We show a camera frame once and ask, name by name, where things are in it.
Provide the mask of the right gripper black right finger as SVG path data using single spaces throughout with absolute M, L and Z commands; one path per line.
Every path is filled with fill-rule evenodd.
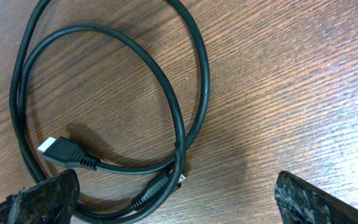
M 286 170 L 278 175 L 274 197 L 284 223 L 358 223 L 358 209 Z

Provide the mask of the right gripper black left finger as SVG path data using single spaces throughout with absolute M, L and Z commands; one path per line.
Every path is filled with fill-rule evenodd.
M 80 194 L 78 176 L 67 169 L 0 203 L 0 223 L 70 223 Z

